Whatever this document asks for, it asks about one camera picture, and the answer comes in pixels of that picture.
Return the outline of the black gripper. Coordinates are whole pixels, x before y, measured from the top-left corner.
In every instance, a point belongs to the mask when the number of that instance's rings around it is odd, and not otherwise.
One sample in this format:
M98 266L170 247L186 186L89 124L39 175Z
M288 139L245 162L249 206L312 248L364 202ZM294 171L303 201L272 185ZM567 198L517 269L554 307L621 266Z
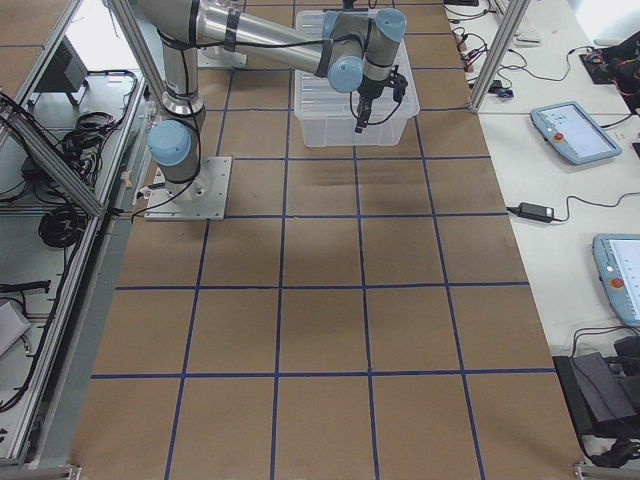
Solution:
M391 88L393 100L401 103L407 86L408 82L399 72L398 65L379 65L365 59L362 82L357 89L359 101L356 109L355 132L362 133L367 128L372 113L372 102L383 94L385 88Z

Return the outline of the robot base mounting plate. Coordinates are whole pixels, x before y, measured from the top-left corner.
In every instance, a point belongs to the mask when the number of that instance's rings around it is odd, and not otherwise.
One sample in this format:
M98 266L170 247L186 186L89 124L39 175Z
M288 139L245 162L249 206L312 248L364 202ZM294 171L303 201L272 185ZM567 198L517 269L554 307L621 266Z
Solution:
M199 69L245 69L247 56L239 52L230 52L221 46L198 48L197 67Z
M231 170L231 157L207 157L201 162L199 175L182 192L183 187L166 183L157 167L154 180L163 186L147 195L144 218L148 221L223 220Z

